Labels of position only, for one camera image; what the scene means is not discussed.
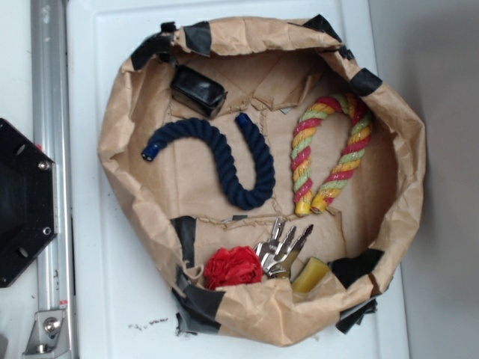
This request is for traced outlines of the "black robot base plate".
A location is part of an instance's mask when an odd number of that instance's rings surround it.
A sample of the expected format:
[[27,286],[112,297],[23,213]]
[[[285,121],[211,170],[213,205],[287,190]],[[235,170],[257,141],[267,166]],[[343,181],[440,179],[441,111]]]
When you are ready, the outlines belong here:
[[1,287],[7,288],[56,235],[55,163],[1,119]]

